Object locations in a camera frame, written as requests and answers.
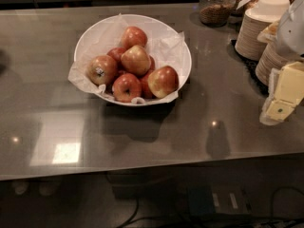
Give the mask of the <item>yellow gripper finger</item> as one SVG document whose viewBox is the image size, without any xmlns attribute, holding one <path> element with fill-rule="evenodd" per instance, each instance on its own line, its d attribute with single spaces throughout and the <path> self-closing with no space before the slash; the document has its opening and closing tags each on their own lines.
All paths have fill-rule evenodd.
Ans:
<svg viewBox="0 0 304 228">
<path fill-rule="evenodd" d="M 261 31 L 257 36 L 258 41 L 261 43 L 273 42 L 276 39 L 276 31 L 278 28 L 278 24 L 279 24 L 278 21 L 274 21 L 267 28 Z"/>
</svg>

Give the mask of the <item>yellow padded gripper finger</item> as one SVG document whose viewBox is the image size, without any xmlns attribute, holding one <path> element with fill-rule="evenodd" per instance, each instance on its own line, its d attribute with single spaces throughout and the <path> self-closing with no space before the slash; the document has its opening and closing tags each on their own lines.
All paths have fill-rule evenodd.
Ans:
<svg viewBox="0 0 304 228">
<path fill-rule="evenodd" d="M 265 125 L 283 123 L 304 99 L 304 64 L 293 62 L 282 69 L 273 68 L 268 92 L 259 121 Z"/>
</svg>

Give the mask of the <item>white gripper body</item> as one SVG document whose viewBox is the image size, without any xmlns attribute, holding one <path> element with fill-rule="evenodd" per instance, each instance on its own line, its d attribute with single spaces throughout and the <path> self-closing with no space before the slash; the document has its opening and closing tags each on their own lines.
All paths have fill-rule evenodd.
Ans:
<svg viewBox="0 0 304 228">
<path fill-rule="evenodd" d="M 304 0 L 294 0 L 276 31 L 276 52 L 290 60 L 304 60 Z"/>
</svg>

